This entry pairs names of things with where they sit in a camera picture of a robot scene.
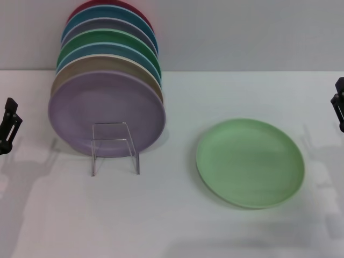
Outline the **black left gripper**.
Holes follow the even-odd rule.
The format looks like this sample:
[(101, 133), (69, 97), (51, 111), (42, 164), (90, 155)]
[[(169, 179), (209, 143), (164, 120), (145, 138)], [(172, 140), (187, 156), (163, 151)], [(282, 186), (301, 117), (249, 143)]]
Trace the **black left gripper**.
[(0, 155), (11, 152), (12, 142), (23, 120), (16, 114), (18, 104), (13, 98), (8, 98), (5, 104), (5, 113), (1, 122)]

